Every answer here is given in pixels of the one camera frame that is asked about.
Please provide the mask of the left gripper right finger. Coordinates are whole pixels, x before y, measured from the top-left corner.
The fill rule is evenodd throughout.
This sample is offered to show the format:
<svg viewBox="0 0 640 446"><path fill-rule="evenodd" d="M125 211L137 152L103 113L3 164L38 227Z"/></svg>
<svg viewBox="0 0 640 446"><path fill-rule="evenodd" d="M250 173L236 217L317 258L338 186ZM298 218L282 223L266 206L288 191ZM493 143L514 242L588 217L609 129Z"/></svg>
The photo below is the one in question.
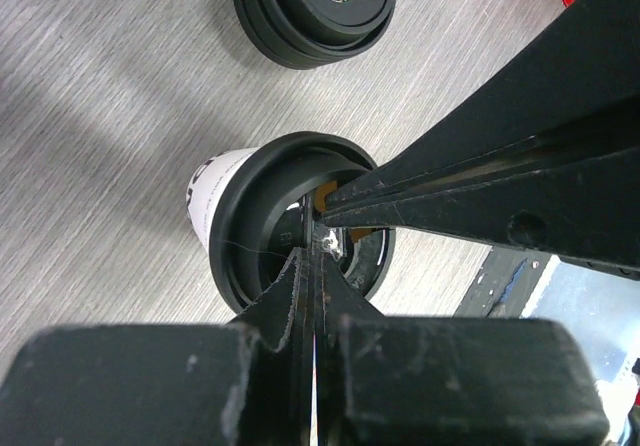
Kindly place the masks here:
<svg viewBox="0 0 640 446"><path fill-rule="evenodd" d="M609 423L574 337L539 319L388 317L312 260L322 445L598 445Z"/></svg>

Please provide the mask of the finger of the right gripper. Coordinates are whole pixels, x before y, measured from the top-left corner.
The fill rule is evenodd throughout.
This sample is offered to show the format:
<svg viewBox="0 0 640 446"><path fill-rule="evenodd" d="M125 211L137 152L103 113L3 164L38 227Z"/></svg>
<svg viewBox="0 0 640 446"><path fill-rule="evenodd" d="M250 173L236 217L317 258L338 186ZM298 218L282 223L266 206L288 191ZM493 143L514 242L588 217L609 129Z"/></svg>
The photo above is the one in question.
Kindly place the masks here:
<svg viewBox="0 0 640 446"><path fill-rule="evenodd" d="M549 253L610 275L639 277L639 149L543 159L463 181L348 201L329 226L404 227Z"/></svg>
<svg viewBox="0 0 640 446"><path fill-rule="evenodd" d="M436 178L638 92L639 0L576 0L416 142L330 198Z"/></svg>

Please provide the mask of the stack of black lids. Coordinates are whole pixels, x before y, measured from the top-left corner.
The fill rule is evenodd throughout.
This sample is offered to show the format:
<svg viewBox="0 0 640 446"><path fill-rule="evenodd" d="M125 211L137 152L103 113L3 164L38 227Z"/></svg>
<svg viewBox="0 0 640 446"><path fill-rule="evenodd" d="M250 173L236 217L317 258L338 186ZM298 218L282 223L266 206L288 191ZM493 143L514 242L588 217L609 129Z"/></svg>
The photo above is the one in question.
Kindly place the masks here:
<svg viewBox="0 0 640 446"><path fill-rule="evenodd" d="M373 47L391 23L396 0L233 0L240 25L268 59L311 70Z"/></svg>

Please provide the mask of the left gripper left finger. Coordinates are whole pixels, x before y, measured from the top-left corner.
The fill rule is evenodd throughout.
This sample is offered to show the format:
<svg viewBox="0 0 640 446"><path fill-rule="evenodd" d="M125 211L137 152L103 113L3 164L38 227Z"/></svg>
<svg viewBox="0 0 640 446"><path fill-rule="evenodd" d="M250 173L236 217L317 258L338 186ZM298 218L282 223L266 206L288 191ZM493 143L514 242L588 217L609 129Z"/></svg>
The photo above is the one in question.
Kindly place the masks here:
<svg viewBox="0 0 640 446"><path fill-rule="evenodd" d="M305 445L314 284L297 248L226 324L58 326L1 386L5 445Z"/></svg>

